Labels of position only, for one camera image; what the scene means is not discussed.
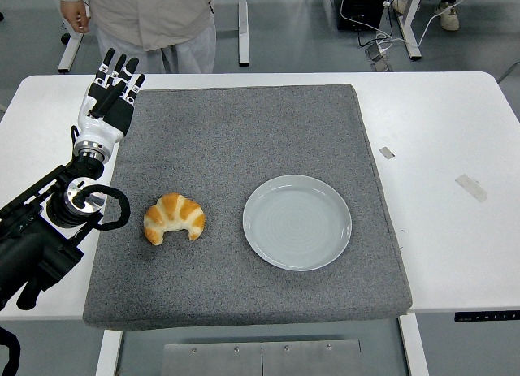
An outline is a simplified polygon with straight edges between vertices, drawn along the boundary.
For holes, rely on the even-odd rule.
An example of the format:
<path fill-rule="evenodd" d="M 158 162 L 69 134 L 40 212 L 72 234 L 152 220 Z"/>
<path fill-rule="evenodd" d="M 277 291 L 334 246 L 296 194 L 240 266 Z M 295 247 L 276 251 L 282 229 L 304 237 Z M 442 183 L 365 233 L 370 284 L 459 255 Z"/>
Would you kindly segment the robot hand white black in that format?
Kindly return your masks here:
<path fill-rule="evenodd" d="M 93 144 L 111 150 L 127 135 L 131 126 L 134 103 L 145 75 L 133 79 L 139 59 L 128 59 L 125 54 L 121 54 L 111 68 L 114 56 L 115 50 L 108 49 L 86 90 L 78 116 L 78 144 Z"/>

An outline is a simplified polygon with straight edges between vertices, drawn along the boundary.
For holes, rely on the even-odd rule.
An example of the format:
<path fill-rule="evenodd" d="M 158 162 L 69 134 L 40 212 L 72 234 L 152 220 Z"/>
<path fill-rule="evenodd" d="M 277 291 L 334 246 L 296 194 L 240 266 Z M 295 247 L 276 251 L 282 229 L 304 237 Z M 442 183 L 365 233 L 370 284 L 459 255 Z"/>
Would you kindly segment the person's hand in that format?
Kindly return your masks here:
<path fill-rule="evenodd" d="M 89 32 L 90 18 L 87 16 L 86 5 L 83 0 L 63 1 L 59 3 L 62 17 L 70 24 L 72 30 L 79 34 Z"/>

